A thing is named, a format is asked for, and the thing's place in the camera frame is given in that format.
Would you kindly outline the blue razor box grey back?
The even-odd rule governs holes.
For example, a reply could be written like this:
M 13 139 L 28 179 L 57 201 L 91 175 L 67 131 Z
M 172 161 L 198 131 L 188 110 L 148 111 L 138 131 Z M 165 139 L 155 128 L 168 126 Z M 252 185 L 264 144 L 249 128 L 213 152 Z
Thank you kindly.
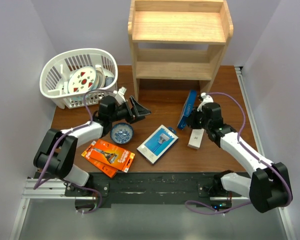
M 187 125 L 186 120 L 190 116 L 193 110 L 196 96 L 197 96 L 197 92 L 195 90 L 190 90 L 180 114 L 180 118 L 177 124 L 178 129 L 183 130 L 186 127 Z

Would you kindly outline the white slim razor box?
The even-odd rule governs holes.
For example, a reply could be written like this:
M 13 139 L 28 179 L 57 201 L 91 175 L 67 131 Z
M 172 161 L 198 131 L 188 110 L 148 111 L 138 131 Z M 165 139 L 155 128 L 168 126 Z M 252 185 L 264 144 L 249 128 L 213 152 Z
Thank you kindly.
M 191 131 L 187 146 L 198 150 L 201 147 L 204 132 L 204 129 L 193 129 Z

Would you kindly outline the wooden two-tier shelf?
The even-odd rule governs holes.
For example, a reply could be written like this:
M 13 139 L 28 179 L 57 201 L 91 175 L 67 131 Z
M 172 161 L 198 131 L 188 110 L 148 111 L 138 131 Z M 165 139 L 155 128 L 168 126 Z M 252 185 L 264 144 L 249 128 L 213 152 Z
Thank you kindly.
M 141 79 L 212 88 L 234 34 L 225 0 L 133 0 L 127 24 L 134 95 Z

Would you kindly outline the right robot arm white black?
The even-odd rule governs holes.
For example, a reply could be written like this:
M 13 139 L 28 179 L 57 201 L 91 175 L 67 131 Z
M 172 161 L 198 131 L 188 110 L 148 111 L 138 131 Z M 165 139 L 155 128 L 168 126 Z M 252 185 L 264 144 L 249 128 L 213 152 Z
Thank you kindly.
M 208 138 L 229 153 L 248 173 L 247 177 L 226 170 L 215 174 L 211 196 L 225 196 L 228 192 L 249 198 L 254 208 L 265 213 L 288 206 L 293 200 L 288 168 L 274 163 L 249 146 L 239 133 L 224 123 L 218 103 L 209 102 L 195 107 L 186 120 L 193 130 L 204 129 Z

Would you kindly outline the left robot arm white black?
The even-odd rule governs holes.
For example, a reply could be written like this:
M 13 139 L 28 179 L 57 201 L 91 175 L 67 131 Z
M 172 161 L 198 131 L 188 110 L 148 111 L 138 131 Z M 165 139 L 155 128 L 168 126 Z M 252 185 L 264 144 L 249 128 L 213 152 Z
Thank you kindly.
M 133 96 L 130 96 L 129 101 L 119 101 L 113 96 L 106 96 L 85 124 L 64 130 L 49 129 L 33 160 L 34 166 L 41 169 L 33 188 L 37 189 L 44 184 L 47 181 L 44 175 L 49 174 L 75 186 L 82 196 L 89 196 L 94 190 L 93 178 L 75 165 L 77 148 L 106 136 L 114 122 L 125 120 L 133 124 L 149 114 L 151 111 L 138 103 Z

